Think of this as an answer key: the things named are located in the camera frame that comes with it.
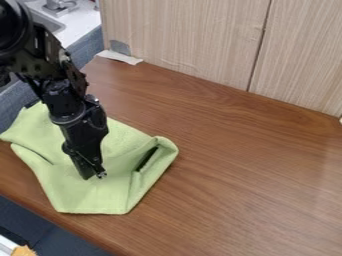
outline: cabinet door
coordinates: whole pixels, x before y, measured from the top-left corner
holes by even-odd
[[[247,89],[270,0],[102,0],[106,47]]]
[[[250,91],[342,113],[342,1],[273,0]]]

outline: green cloth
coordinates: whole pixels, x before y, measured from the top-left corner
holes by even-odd
[[[33,170],[58,212],[125,214],[172,163],[178,149],[166,138],[150,137],[110,118],[108,127],[110,132],[101,144],[108,176],[101,180],[81,178],[62,152],[64,137],[42,103],[21,110],[0,139],[12,142],[12,150]],[[139,172],[133,170],[155,146],[158,149],[146,165]]]

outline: wooden tabletop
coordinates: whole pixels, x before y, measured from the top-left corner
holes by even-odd
[[[0,142],[3,195],[119,255],[342,254],[336,118],[146,63],[85,71],[109,116],[170,138],[178,158],[131,213],[71,215]]]

